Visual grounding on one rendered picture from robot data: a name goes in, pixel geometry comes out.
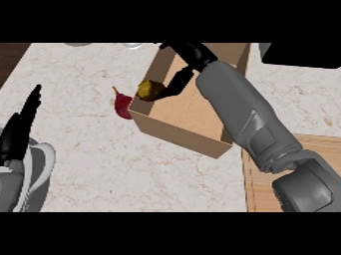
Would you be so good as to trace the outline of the brown sweet potato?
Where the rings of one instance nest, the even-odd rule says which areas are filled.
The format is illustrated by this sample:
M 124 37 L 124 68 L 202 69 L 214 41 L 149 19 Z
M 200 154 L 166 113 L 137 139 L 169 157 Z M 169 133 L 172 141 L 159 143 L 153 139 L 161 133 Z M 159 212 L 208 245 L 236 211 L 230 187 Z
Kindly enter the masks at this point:
M 146 102 L 153 102 L 166 96 L 166 89 L 162 83 L 144 80 L 138 84 L 137 97 Z

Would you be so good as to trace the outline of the black appliance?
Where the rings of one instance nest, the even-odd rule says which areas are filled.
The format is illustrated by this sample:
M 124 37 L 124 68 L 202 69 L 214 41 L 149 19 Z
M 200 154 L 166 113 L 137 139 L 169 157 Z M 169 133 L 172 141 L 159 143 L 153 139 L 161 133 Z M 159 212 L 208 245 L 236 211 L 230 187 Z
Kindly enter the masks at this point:
M 338 69 L 341 67 L 341 43 L 260 43 L 263 64 Z

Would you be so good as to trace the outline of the open cardboard box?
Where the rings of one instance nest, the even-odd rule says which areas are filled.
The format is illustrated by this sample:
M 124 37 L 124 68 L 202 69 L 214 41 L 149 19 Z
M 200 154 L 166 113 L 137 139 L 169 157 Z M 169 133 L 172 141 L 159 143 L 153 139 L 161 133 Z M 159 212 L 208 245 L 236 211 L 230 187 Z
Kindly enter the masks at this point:
M 249 43 L 203 43 L 218 59 L 245 75 Z M 175 72 L 186 66 L 171 47 L 158 50 L 144 80 L 166 85 Z M 232 148 L 232 138 L 224 130 L 212 107 L 195 86 L 198 72 L 175 97 L 144 102 L 134 96 L 130 113 L 143 133 L 175 145 L 218 158 Z

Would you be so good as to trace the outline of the red chili pepper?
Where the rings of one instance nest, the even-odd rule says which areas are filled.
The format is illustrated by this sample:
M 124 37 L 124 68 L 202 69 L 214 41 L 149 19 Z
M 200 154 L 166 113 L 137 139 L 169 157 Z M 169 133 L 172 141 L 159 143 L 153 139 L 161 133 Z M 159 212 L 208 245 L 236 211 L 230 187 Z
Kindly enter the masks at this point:
M 130 120 L 132 117 L 131 117 L 131 114 L 130 114 L 130 111 L 128 111 L 128 107 L 130 107 L 132 98 L 128 97 L 127 95 L 121 94 L 116 88 L 113 88 L 113 91 L 115 91 L 115 94 L 116 94 L 116 97 L 115 97 L 115 111 L 116 111 L 116 114 L 121 118 Z

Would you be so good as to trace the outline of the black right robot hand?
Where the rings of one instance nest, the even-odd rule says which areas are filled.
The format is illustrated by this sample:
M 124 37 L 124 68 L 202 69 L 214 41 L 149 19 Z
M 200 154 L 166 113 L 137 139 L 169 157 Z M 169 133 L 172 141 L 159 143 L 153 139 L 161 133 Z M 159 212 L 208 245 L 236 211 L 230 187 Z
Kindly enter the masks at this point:
M 192 71 L 202 71 L 206 65 L 217 60 L 215 54 L 202 43 L 162 43 L 159 48 L 171 47 L 186 66 L 175 72 L 166 88 L 159 93 L 158 99 L 177 96 L 193 76 Z

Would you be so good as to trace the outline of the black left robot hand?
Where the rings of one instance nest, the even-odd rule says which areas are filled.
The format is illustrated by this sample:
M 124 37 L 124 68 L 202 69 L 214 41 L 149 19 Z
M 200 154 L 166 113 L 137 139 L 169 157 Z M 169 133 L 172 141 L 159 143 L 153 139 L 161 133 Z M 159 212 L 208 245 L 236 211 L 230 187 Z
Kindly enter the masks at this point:
M 41 105 L 41 86 L 32 90 L 22 111 L 14 113 L 0 135 L 0 166 L 11 160 L 22 160 L 26 153 L 29 133 L 38 107 Z

